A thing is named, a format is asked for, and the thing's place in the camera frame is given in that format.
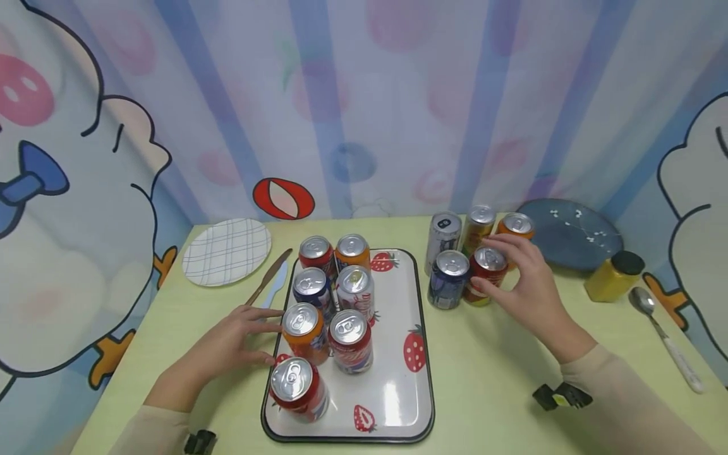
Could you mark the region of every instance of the white tray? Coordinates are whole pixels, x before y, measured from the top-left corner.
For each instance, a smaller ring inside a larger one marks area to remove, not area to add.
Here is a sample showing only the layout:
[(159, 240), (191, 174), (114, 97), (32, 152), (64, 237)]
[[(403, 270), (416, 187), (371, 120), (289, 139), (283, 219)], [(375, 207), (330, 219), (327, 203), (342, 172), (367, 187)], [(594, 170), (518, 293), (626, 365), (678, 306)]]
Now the white tray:
[[(385, 272), (372, 272), (378, 320), (372, 328), (374, 359), (371, 369), (356, 376), (347, 375), (336, 367), (332, 357), (319, 366), (331, 401), (326, 414), (312, 424), (298, 422), (282, 411), (268, 396), (266, 385), (261, 423), (271, 439), (279, 442), (415, 443), (432, 430), (435, 401), (417, 265), (414, 257), (404, 250), (372, 250), (372, 260), (378, 253), (392, 255), (396, 266)], [(301, 270), (296, 261), (291, 280)], [(295, 302), (289, 283), (285, 307)], [(416, 335), (411, 336), (410, 331), (416, 329), (422, 333), (421, 341)], [(291, 351), (285, 339), (278, 336), (275, 357), (280, 354), (291, 355)], [(414, 365), (422, 362), (422, 369), (411, 371), (405, 357), (411, 358)], [(358, 430), (355, 414), (361, 417), (366, 411), (369, 415), (363, 416), (363, 425), (369, 431)]]

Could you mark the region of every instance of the orange foot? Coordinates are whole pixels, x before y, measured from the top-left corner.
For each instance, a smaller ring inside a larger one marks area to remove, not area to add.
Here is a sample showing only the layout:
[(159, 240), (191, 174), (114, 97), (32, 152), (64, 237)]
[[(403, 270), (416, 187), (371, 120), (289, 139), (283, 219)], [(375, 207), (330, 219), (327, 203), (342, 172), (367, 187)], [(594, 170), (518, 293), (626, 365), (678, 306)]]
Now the orange foot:
[(165, 254), (162, 255), (161, 259), (159, 258), (159, 256), (154, 254), (154, 268), (159, 272), (159, 279), (157, 280), (157, 290), (159, 290), (159, 288), (162, 287), (162, 283), (165, 282), (165, 279), (170, 273), (170, 269), (172, 269), (172, 264), (174, 264), (176, 258), (176, 246), (169, 247), (167, 251), (165, 251)]
[(670, 317), (673, 318), (675, 324), (681, 329), (687, 327), (685, 319), (677, 312), (678, 309), (682, 308), (688, 303), (688, 299), (681, 290), (673, 290), (671, 292), (665, 291), (662, 285), (653, 274), (644, 273), (642, 279), (647, 284), (647, 287), (652, 291), (657, 300), (662, 304), (663, 307), (668, 311)]
[(104, 378), (111, 376), (122, 361), (122, 356), (134, 339), (135, 330), (126, 332), (121, 340), (109, 335), (101, 339), (94, 348), (101, 354), (91, 368), (89, 384), (94, 390), (98, 390)]

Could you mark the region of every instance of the blue bow tie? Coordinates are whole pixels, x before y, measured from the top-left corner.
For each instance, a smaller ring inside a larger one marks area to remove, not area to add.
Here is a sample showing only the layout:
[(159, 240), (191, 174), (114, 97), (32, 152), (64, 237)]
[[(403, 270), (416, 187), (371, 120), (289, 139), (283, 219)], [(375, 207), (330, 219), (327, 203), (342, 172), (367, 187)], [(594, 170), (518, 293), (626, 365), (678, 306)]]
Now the blue bow tie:
[(0, 182), (0, 239), (20, 223), (25, 204), (35, 196), (57, 196), (68, 191), (68, 179), (57, 162), (35, 144), (18, 146), (20, 175)]

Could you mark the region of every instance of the hand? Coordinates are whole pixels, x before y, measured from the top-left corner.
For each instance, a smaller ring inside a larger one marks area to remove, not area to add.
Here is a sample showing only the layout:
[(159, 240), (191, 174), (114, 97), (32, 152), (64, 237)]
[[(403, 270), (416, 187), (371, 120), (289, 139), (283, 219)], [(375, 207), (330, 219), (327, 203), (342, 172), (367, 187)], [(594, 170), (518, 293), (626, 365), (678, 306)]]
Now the hand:
[(536, 245), (511, 234), (491, 235), (483, 245), (504, 253), (521, 277), (510, 292), (480, 277), (471, 278), (471, 283), (541, 340), (560, 363), (581, 358), (596, 345), (566, 312), (553, 273)]
[(202, 388), (214, 378), (245, 364), (274, 365), (275, 359), (267, 352), (247, 350), (245, 339), (252, 333), (279, 333), (280, 324), (258, 321), (279, 316), (283, 312), (277, 309), (237, 307), (159, 376), (144, 404), (190, 412)]

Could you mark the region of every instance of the jar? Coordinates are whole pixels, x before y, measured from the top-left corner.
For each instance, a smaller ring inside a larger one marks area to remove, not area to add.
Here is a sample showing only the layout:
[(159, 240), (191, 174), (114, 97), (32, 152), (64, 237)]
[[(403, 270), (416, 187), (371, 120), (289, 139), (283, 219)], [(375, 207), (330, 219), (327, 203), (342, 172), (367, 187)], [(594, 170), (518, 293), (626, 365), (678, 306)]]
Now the jar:
[(584, 284), (584, 289), (595, 302), (613, 302), (630, 290), (643, 270), (641, 257), (621, 250), (596, 269)]

